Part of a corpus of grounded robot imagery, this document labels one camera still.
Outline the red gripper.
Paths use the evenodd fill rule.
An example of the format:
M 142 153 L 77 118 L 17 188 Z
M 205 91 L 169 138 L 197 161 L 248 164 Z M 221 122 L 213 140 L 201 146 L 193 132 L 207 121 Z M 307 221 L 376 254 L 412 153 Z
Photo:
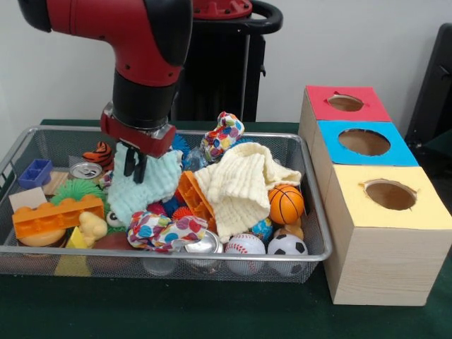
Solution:
M 121 123 L 113 115 L 114 105 L 107 103 L 100 117 L 100 127 L 103 133 L 134 147 L 140 152 L 136 163 L 134 148 L 127 148 L 124 161 L 124 176 L 130 177 L 134 172 L 134 182 L 142 184 L 147 165 L 147 155 L 161 157 L 164 155 L 174 140 L 176 127 L 164 124 L 155 130 L 136 129 Z

